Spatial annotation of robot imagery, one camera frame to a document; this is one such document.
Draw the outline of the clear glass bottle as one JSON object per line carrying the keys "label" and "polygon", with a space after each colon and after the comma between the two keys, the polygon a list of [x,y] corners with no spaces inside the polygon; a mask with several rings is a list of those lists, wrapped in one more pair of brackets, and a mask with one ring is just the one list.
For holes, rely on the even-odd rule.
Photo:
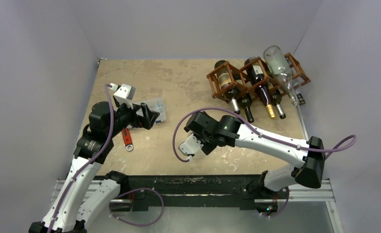
{"label": "clear glass bottle", "polygon": [[188,158],[190,160],[192,159],[202,159],[205,158],[207,155],[204,152],[204,146],[192,146],[190,147],[190,154]]}
{"label": "clear glass bottle", "polygon": [[291,100],[291,103],[294,106],[298,106],[299,100],[292,83],[292,71],[280,47],[276,45],[268,47],[263,52],[263,57],[268,68],[272,72],[273,77],[276,79],[279,86],[283,88],[284,92]]}

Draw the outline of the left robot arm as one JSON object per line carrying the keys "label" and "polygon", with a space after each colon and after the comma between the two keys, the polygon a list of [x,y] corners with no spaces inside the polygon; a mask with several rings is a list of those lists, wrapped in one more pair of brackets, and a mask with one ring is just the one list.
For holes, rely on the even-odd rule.
{"label": "left robot arm", "polygon": [[43,220],[32,223],[29,232],[85,233],[112,199],[126,196],[133,199],[136,193],[148,191],[147,187],[133,189],[127,175],[111,171],[99,188],[85,199],[92,180],[114,147],[113,137],[129,125],[149,130],[159,117],[159,112],[150,110],[145,103],[117,106],[114,110],[111,101],[93,105],[62,189]]}

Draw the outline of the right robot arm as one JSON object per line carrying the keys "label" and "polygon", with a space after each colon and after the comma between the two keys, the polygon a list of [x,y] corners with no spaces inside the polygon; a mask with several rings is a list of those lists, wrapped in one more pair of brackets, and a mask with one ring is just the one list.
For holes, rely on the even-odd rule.
{"label": "right robot arm", "polygon": [[229,146],[259,151],[287,162],[286,166],[261,174],[257,191],[262,197],[268,198],[293,184],[313,189],[322,185],[326,156],[318,137],[288,138],[261,131],[235,116],[225,115],[217,121],[206,112],[192,114],[184,130],[188,137],[178,149],[188,157],[198,152],[209,155],[217,147]]}

